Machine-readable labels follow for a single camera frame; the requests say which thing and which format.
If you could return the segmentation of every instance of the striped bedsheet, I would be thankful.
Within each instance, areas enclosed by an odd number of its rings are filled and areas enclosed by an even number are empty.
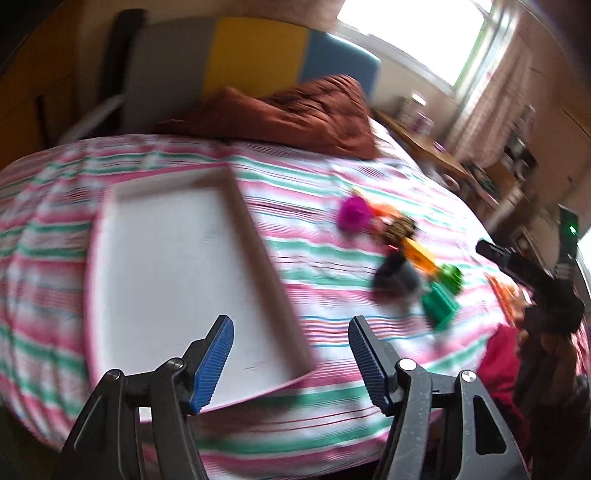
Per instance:
[[[59,448],[90,393],[83,346],[89,230],[121,174],[229,162],[316,356],[301,383],[193,419],[211,478],[317,475],[379,456],[390,420],[370,403],[348,346],[365,315],[381,339],[429,370],[475,369],[503,314],[477,259],[487,234],[467,206],[414,162],[329,158],[289,148],[178,137],[96,138],[36,153],[0,174],[0,394]],[[377,303],[383,258],[368,235],[336,229],[339,202],[361,187],[417,221],[417,239],[464,273],[462,309],[433,333],[419,304]]]

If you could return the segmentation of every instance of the brown blanket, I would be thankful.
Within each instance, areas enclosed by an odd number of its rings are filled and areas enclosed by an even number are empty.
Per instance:
[[[359,83],[338,75],[251,98],[226,87],[178,119],[160,122],[160,134],[255,140],[313,152],[373,160],[377,156]]]

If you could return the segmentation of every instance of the metal screw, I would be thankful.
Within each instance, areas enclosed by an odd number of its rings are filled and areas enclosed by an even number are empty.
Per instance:
[[[417,367],[417,363],[411,358],[403,358],[398,362],[398,365],[400,365],[400,368],[406,370],[407,372],[411,372]]]
[[[121,376],[121,370],[114,368],[113,370],[109,370],[105,373],[105,378],[107,380],[117,380]]]
[[[184,365],[182,358],[171,358],[166,362],[166,368],[169,370],[178,370]]]
[[[472,370],[464,370],[462,372],[462,380],[465,380],[468,383],[474,382],[474,380],[476,380],[476,374]]]

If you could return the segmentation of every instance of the orange plastic object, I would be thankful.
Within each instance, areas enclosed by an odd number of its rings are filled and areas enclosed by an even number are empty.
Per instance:
[[[496,299],[499,302],[501,310],[505,315],[505,320],[509,325],[514,325],[513,321],[513,308],[511,307],[511,298],[509,296],[509,291],[505,286],[502,286],[499,281],[493,277],[485,273],[485,277],[490,284],[492,291],[495,292]]]
[[[371,204],[371,209],[374,211],[374,215],[377,217],[400,215],[400,212],[396,208],[394,208],[392,205],[388,205],[387,203],[373,203]]]
[[[404,247],[404,256],[412,261],[416,267],[423,270],[427,275],[437,274],[439,267],[435,263],[435,257],[429,250],[410,238],[404,238],[402,246]]]

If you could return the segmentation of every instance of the green block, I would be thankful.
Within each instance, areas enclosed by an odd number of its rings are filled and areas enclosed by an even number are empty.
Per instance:
[[[452,295],[460,293],[460,290],[464,285],[464,275],[455,265],[443,264],[439,268],[437,278],[439,279],[439,282],[452,293]]]
[[[425,315],[433,325],[433,329],[441,332],[456,316],[460,304],[453,299],[449,291],[437,282],[429,284],[430,291],[422,296],[421,302]]]

